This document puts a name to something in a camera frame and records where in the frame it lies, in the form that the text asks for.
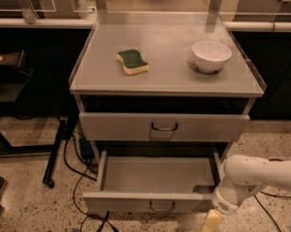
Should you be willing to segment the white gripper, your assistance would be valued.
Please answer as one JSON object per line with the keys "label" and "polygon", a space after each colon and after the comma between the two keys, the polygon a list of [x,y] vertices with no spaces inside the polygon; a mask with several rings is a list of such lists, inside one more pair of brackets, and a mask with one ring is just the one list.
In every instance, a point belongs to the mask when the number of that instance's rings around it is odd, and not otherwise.
{"label": "white gripper", "polygon": [[234,214],[243,202],[264,186],[238,186],[220,183],[213,192],[212,203],[216,209],[207,213],[201,232],[215,232],[224,220],[223,215]]}

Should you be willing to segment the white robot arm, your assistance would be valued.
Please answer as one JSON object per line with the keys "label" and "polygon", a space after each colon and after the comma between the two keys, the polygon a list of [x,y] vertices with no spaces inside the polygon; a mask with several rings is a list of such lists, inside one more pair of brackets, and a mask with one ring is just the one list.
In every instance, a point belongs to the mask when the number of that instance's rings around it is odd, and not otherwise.
{"label": "white robot arm", "polygon": [[234,155],[223,162],[222,169],[223,178],[213,193],[214,208],[207,213],[201,232],[215,232],[226,216],[266,187],[291,192],[291,160]]}

